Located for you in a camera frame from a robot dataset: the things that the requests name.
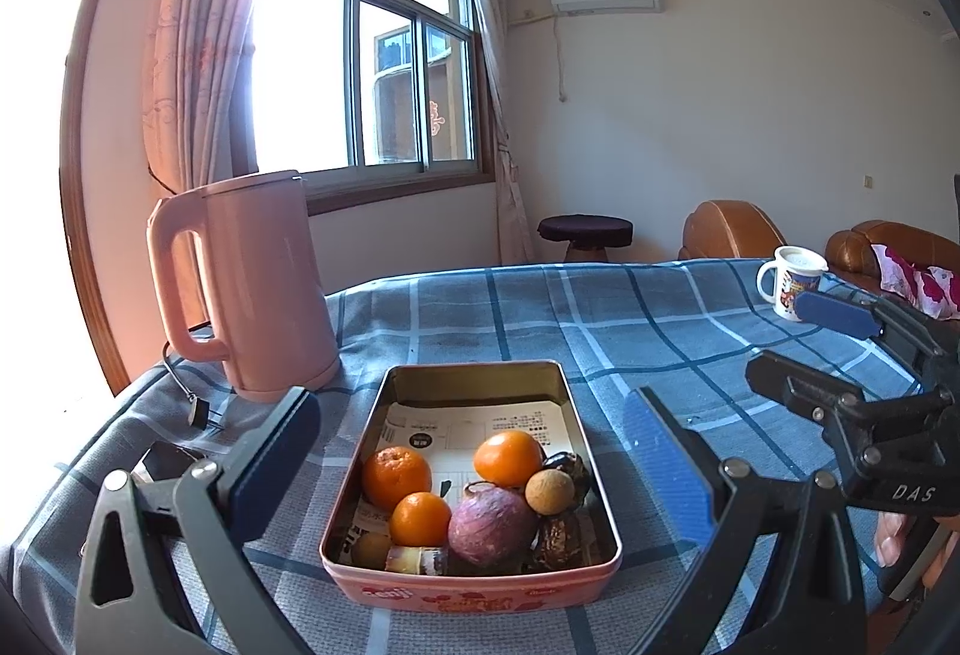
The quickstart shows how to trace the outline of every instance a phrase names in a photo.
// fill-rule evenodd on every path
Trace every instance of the pink floral cushion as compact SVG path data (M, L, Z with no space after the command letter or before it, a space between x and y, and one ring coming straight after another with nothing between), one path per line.
M900 295L928 317L960 318L960 277L935 265L915 267L889 246L872 247L880 264L880 289Z

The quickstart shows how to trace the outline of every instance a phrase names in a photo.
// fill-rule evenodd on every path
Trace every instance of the wooden stool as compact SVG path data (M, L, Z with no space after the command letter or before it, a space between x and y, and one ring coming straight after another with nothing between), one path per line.
M634 225L616 216L550 216L536 231L546 241L570 242L564 262L609 262L608 246L620 248L634 242Z

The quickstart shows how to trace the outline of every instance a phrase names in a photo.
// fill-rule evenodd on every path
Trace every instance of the human hand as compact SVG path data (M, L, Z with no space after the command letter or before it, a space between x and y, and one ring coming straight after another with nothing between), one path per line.
M956 532L960 531L960 516L947 519L937 518L937 521L955 532L950 534L944 548L937 553L933 562L923 573L923 586L928 589L937 583L944 566L947 565L947 560L957 546L957 540L960 540L960 532ZM880 567L893 566L899 560L899 556L904 551L904 542L911 524L913 524L913 518L904 514L880 512L877 516L877 532L874 534L874 545L877 548L877 563L880 563Z

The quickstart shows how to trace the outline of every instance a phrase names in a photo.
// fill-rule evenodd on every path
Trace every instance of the curtain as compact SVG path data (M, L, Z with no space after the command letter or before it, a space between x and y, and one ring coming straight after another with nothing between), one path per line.
M506 123L507 0L473 0L480 22L484 60L493 98L493 170L496 176L496 228L500 262L517 265L534 260L530 227L520 196L517 165L510 154Z
M517 165L510 154L506 124L507 0L473 0L483 40L484 61L493 99L493 172L496 177L496 230L500 263L534 262L530 226L520 196Z
M157 197L232 176L230 98L253 0L160 0L144 75L143 136ZM187 321L205 319L191 241L174 259Z

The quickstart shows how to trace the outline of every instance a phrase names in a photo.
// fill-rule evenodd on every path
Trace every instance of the wooden window frame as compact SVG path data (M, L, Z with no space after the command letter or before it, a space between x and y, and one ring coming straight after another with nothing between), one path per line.
M472 24L477 24L477 14L474 7ZM325 187L322 190L308 190L307 212L311 216L328 214L330 211L349 209L352 206L363 206L370 203L379 203L400 197L435 192L440 190L454 190L458 187L489 184L494 181L493 175L493 101L488 88L486 65L483 62L482 41L477 31L470 33L470 73L474 79L475 99L472 101L472 124L475 134L475 158L477 169L472 172L445 174L443 171L428 172L416 177L396 178L383 184L352 185L340 190ZM250 151L248 134L241 128L232 129L232 150L243 155ZM254 160L249 158L235 158L234 167L253 169Z
M80 120L83 117L83 81L85 81L93 19L100 0L80 0L73 40L66 59L64 102L61 106L61 140L59 141L59 184L64 211L64 234L70 270L80 300L80 311L90 333L90 340L100 361L107 386L114 395L131 383L116 339L107 318L103 294L93 265L93 250L86 226L83 202L83 165L80 148Z

